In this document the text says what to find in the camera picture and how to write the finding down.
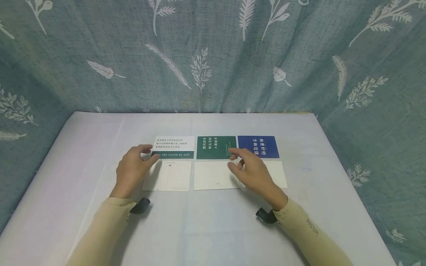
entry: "blue card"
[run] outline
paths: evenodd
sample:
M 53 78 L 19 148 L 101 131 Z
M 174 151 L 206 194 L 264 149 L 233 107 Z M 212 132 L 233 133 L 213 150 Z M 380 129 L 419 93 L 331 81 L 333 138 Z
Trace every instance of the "blue card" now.
M 279 158 L 274 136 L 238 136 L 238 147 L 261 158 Z

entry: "blue fabric backdrop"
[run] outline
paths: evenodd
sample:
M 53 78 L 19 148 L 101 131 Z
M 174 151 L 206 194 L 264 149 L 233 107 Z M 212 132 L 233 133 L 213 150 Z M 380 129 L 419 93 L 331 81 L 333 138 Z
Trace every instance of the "blue fabric backdrop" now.
M 313 112 L 395 261 L 426 263 L 425 9 L 1 1 L 0 229 L 74 110 Z

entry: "hand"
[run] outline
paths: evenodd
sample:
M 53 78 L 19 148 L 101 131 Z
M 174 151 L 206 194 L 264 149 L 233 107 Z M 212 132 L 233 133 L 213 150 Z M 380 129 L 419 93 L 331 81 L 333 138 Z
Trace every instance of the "hand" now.
M 241 161 L 236 166 L 229 162 L 229 170 L 237 176 L 249 190 L 263 197 L 274 210 L 279 211 L 288 202 L 285 193 L 272 181 L 271 175 L 263 161 L 247 149 L 230 148 L 231 160 L 238 156 Z
M 149 169 L 158 161 L 158 154 L 149 160 L 142 160 L 141 153 L 151 153 L 152 145 L 132 147 L 118 163 L 116 170 L 117 183 L 109 197 L 130 198 L 137 184 L 144 178 Z

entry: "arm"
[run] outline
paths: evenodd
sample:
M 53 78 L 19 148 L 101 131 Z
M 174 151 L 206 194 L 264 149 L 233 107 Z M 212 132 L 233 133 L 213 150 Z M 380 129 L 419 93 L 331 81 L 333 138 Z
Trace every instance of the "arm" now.
M 119 162 L 117 183 L 93 217 L 92 223 L 72 252 L 67 266 L 109 265 L 112 250 L 127 225 L 130 210 L 136 205 L 129 198 L 144 175 L 158 160 L 141 159 L 141 152 L 150 153 L 151 145 L 132 147 Z
M 274 209 L 281 228 L 296 242 L 310 266 L 353 266 L 346 254 L 330 239 L 297 203 L 273 183 L 262 160 L 247 149 L 229 149 L 228 163 L 235 176 L 251 191 L 262 196 Z

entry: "card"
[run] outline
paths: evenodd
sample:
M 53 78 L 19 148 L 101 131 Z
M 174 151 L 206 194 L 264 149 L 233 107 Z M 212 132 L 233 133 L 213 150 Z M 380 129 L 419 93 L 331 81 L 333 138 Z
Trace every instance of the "card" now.
M 281 161 L 263 161 L 274 183 L 280 188 L 287 187 Z M 227 161 L 195 162 L 194 190 L 236 189 L 245 186 L 231 173 Z
M 279 158 L 274 136 L 238 136 L 238 147 L 261 158 Z
M 157 136 L 152 151 L 160 159 L 192 159 L 194 147 L 193 136 Z
M 229 148 L 236 148 L 235 136 L 202 136 L 197 141 L 197 159 L 229 159 Z
M 144 179 L 142 190 L 189 191 L 192 161 L 159 160 Z

